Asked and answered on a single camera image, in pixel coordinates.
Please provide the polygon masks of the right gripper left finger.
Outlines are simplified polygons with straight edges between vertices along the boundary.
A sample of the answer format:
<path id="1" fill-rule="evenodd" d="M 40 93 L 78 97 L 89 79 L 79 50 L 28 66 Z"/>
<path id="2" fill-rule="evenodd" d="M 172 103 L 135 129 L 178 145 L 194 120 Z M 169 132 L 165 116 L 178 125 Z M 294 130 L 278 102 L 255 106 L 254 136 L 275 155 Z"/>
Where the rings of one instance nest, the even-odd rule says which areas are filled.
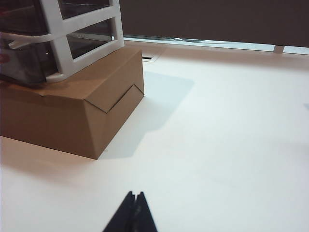
<path id="1" fill-rule="evenodd" d="M 135 203 L 135 195 L 129 191 L 113 217 L 104 228 L 104 232 L 128 232 L 131 223 L 131 214 Z"/>

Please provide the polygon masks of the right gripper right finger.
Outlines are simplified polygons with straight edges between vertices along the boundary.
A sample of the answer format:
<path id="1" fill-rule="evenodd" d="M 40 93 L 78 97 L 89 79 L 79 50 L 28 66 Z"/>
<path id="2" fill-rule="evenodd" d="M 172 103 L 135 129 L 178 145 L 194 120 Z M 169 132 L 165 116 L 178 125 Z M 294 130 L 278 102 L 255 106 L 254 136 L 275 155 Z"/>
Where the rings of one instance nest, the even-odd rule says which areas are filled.
<path id="1" fill-rule="evenodd" d="M 135 231 L 157 232 L 155 222 L 143 192 L 140 192 L 135 201 Z"/>

